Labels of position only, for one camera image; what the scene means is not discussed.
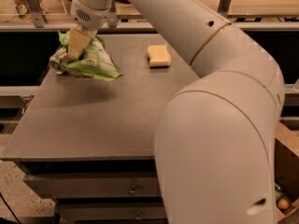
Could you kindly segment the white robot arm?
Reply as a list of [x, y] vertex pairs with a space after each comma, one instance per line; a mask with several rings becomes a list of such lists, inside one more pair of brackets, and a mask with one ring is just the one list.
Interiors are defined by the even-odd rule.
[[[197, 0], [128, 0], [199, 77], [160, 117], [155, 162], [169, 224], [276, 224], [277, 62]], [[98, 30], [112, 0], [72, 0]]]

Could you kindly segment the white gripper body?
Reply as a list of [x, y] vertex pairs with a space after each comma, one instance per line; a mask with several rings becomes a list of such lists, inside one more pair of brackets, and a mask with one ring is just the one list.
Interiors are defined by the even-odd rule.
[[109, 9], [92, 9], [80, 0], [72, 0], [70, 13], [79, 29], [89, 37], [95, 37], [97, 31], [107, 20]]

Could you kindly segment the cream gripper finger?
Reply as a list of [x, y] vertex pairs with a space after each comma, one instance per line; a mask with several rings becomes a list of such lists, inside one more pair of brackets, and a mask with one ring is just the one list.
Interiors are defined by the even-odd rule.
[[68, 40], [68, 55], [73, 60], [78, 60], [91, 38], [76, 28], [71, 28], [69, 31]]

